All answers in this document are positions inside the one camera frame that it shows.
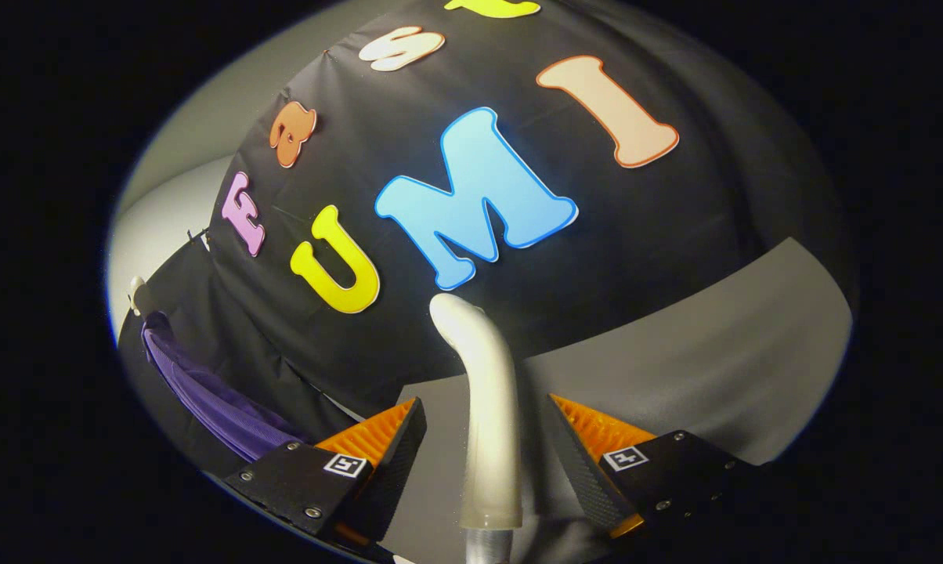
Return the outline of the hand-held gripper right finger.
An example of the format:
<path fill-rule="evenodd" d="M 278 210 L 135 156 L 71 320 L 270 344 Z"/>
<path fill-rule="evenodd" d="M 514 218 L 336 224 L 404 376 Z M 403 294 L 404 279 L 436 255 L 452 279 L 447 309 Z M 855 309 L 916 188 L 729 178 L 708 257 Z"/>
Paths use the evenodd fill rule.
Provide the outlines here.
<path fill-rule="evenodd" d="M 687 429 L 654 435 L 558 394 L 549 407 L 569 485 L 587 520 L 614 541 L 725 513 L 737 490 L 761 479 L 761 465 Z"/>

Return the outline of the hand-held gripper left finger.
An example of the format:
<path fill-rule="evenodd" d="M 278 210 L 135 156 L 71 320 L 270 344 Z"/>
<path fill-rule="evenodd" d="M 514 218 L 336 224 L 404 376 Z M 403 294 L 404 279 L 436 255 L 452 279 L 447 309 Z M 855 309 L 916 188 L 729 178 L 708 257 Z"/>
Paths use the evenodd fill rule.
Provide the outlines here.
<path fill-rule="evenodd" d="M 317 445 L 285 440 L 223 482 L 311 539 L 376 549 L 425 432 L 424 404 L 412 397 Z"/>

